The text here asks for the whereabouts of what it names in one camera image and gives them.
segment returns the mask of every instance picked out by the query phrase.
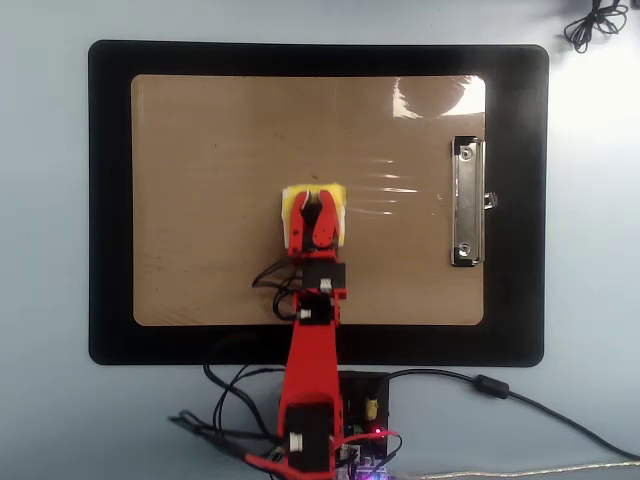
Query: metal clip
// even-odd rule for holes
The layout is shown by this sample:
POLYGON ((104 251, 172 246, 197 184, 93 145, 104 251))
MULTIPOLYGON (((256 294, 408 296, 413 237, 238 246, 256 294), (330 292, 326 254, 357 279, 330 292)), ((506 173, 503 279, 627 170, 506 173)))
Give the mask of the metal clip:
POLYGON ((484 261, 484 212, 498 205, 495 193, 484 191, 484 142, 476 137, 453 140, 454 267, 473 267, 484 261))

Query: black tray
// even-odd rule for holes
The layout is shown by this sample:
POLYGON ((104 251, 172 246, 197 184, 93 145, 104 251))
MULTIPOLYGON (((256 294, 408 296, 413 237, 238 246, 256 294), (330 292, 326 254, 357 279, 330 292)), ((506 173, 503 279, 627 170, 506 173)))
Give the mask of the black tray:
POLYGON ((549 59, 537 46, 267 45, 102 40, 89 51, 89 353, 100 364, 284 363, 291 327, 143 327, 133 319, 131 81, 139 74, 479 75, 486 84, 484 318, 342 325, 341 364, 532 366, 543 355, 549 59))

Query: light-blue table surface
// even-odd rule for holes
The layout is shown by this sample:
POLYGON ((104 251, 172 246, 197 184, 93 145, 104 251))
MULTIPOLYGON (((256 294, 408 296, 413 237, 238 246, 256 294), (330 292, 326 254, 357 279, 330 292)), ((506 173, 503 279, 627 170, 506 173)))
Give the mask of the light-blue table surface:
MULTIPOLYGON (((100 367, 87 353, 87 51, 103 38, 542 45, 551 59, 545 357, 530 369, 460 371, 505 380, 640 452, 640 11, 578 55, 558 35, 590 4, 0 1, 0 479, 267 478, 165 420, 181 408, 212 411, 219 392, 199 367, 100 367)), ((280 378, 247 383, 271 424, 279 388, 280 378)), ((232 401, 225 418, 250 425, 232 401)), ((390 464, 401 472, 620 460, 518 402, 448 379, 393 381, 390 422, 404 437, 390 464)))

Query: wire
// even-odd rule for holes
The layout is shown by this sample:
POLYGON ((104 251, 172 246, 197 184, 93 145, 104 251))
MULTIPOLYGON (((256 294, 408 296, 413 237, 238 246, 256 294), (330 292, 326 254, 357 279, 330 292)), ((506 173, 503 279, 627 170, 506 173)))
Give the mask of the wire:
POLYGON ((384 437, 400 437, 398 432, 394 432, 392 430, 381 430, 379 432, 372 433, 359 433, 357 435, 351 435, 342 440, 342 443, 338 445, 336 448, 340 448, 342 445, 346 445, 348 443, 360 442, 362 440, 376 440, 384 437))
POLYGON ((449 370, 441 370, 438 368, 408 368, 406 370, 398 370, 397 372, 390 373, 378 380, 378 383, 376 384, 376 390, 375 392, 372 392, 374 398, 377 396, 378 391, 380 390, 382 385, 393 380, 394 378, 404 377, 405 375, 438 375, 441 377, 456 378, 458 380, 473 383, 473 378, 461 373, 451 372, 449 370))
POLYGON ((262 415, 260 414, 260 411, 258 410, 258 407, 256 406, 255 402, 251 399, 251 397, 249 397, 249 395, 247 395, 244 391, 240 390, 238 387, 234 385, 242 378, 246 378, 251 375, 257 375, 256 373, 252 373, 252 372, 250 372, 251 375, 249 374, 240 375, 248 366, 249 365, 246 365, 240 370, 240 372, 238 372, 238 375, 236 375, 236 378, 234 378, 234 380, 232 381, 233 383, 227 384, 222 379, 220 379, 220 377, 218 377, 216 374, 213 373, 213 371, 211 370, 211 365, 203 365, 203 370, 207 378, 211 380, 213 383, 215 383, 216 385, 218 385, 219 387, 224 389, 224 392, 220 397, 220 400, 218 400, 218 404, 220 406, 218 407, 218 405, 216 405, 216 409, 214 410, 214 419, 216 417, 216 412, 218 412, 217 416, 218 418, 220 418, 220 415, 221 415, 220 412, 222 411, 222 403, 224 403, 224 399, 226 398, 227 394, 231 393, 236 397, 238 397, 240 400, 242 400, 242 402, 244 402, 247 408, 249 408, 249 411, 253 415, 253 418, 255 419, 256 423, 258 424, 258 428, 260 429, 262 434, 265 436, 265 438, 271 441, 271 443, 273 443, 274 445, 279 445, 280 442, 278 438, 275 435, 273 435, 271 432, 269 432, 269 429, 264 423, 262 415))
POLYGON ((400 440, 400 443, 398 444, 398 446, 390 454, 384 457, 382 461, 373 468, 373 470, 371 470, 371 473, 369 474, 369 478, 375 478, 375 474, 378 473, 378 471, 380 471, 380 469, 384 467, 387 463, 393 460, 396 454, 400 451, 400 449, 402 448, 402 437, 400 435, 397 435, 397 437, 398 437, 398 440, 400 440))
POLYGON ((580 425, 578 422, 575 422, 573 420, 571 420, 570 418, 565 417, 564 415, 551 410, 549 407, 542 405, 541 403, 536 402, 535 400, 531 400, 528 397, 525 397, 524 395, 520 395, 519 393, 515 393, 515 392, 509 392, 509 396, 512 398, 515 398, 516 400, 520 400, 523 403, 526 403, 527 405, 530 405, 534 408, 537 408, 538 410, 540 410, 543 413, 546 413, 547 415, 550 415, 551 417, 560 420, 561 422, 569 425, 570 427, 572 427, 573 429, 579 431, 580 433, 582 433, 583 435, 589 437, 591 440, 593 440, 594 442, 600 444, 601 446, 603 446, 604 448, 606 448, 607 450, 610 450, 612 452, 617 453, 618 455, 621 455, 625 458, 628 458, 630 460, 640 460, 640 455, 636 455, 634 453, 631 452, 627 452, 626 450, 622 450, 621 448, 616 447, 615 445, 612 445, 611 443, 607 442, 604 438, 600 437, 599 435, 596 435, 594 432, 592 432, 591 430, 589 430, 587 427, 580 425))
POLYGON ((564 415, 556 412, 555 410, 550 409, 545 405, 542 405, 541 403, 536 402, 535 400, 525 397, 524 395, 521 395, 519 393, 512 392, 511 390, 509 390, 509 385, 507 385, 504 382, 500 382, 498 380, 485 377, 483 375, 478 375, 475 378, 473 378, 467 375, 463 375, 461 373, 451 372, 448 370, 441 370, 436 368, 412 368, 408 370, 400 370, 398 372, 390 373, 389 375, 386 375, 385 377, 381 378, 378 381, 375 393, 377 394, 380 387, 385 382, 388 382, 394 378, 404 376, 404 375, 439 375, 439 376, 445 376, 449 378, 455 378, 457 380, 461 380, 461 381, 472 384, 474 388, 479 392, 487 393, 497 398, 507 398, 507 397, 515 398, 516 400, 526 403, 527 405, 540 410, 541 412, 555 418, 556 420, 561 421, 565 425, 570 426, 574 430, 582 433, 583 435, 590 438, 591 440, 593 440, 594 442, 596 442, 597 444, 599 444, 600 446, 604 447, 609 451, 617 453, 618 455, 628 458, 629 460, 636 460, 636 461, 640 460, 640 455, 628 452, 626 450, 623 450, 621 448, 618 448, 612 445, 611 443, 607 442, 605 439, 603 439, 593 431, 589 430, 587 427, 579 424, 578 422, 565 417, 564 415))
POLYGON ((609 468, 637 468, 640 462, 618 462, 618 463, 591 463, 587 465, 573 465, 569 467, 544 468, 540 470, 527 470, 523 472, 452 472, 452 473, 434 473, 427 475, 407 475, 404 473, 395 473, 393 478, 403 480, 448 480, 455 478, 468 477, 485 477, 485 478, 522 478, 535 477, 543 475, 552 475, 560 473, 575 473, 588 470, 604 470, 609 468))
POLYGON ((260 272, 256 278, 253 279, 253 282, 251 282, 251 288, 274 288, 276 289, 276 293, 273 297, 273 302, 272 302, 272 310, 274 315, 283 321, 293 321, 297 318, 297 315, 295 313, 292 314, 283 314, 280 311, 280 303, 282 302, 282 300, 284 300, 285 298, 293 295, 295 292, 299 291, 299 289, 292 289, 291 288, 291 284, 296 281, 296 280, 300 280, 302 277, 298 276, 298 268, 294 267, 293 272, 291 273, 291 275, 289 275, 287 278, 285 278, 284 280, 278 282, 274 282, 271 280, 264 280, 264 278, 268 277, 269 275, 272 275, 274 273, 276 273, 277 271, 287 267, 287 266, 293 266, 293 264, 291 263, 291 259, 289 257, 285 257, 282 258, 274 263, 272 263, 271 265, 269 265, 267 268, 265 268, 262 272, 260 272))
POLYGON ((617 35, 627 24, 629 7, 620 5, 620 0, 613 0, 607 7, 601 7, 602 0, 593 0, 591 12, 564 28, 567 39, 578 53, 585 53, 596 28, 605 35, 617 35), (610 18, 622 17, 622 25, 616 25, 610 18))

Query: yellow object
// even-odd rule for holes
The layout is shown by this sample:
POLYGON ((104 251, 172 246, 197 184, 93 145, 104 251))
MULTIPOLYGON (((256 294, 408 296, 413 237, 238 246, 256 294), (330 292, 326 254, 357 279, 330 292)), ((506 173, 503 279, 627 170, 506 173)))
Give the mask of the yellow object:
POLYGON ((378 417, 378 399, 373 400, 367 398, 367 405, 365 407, 365 417, 368 421, 375 420, 378 417))
POLYGON ((289 248, 289 229, 291 226, 291 211, 293 202, 300 192, 309 191, 312 197, 316 197, 321 190, 328 191, 336 202, 338 210, 338 219, 340 220, 340 235, 338 237, 338 246, 344 245, 345 231, 345 207, 347 205, 347 189, 339 183, 328 183, 325 185, 313 185, 311 183, 302 183, 300 185, 292 185, 282 190, 282 227, 284 229, 284 246, 289 248))

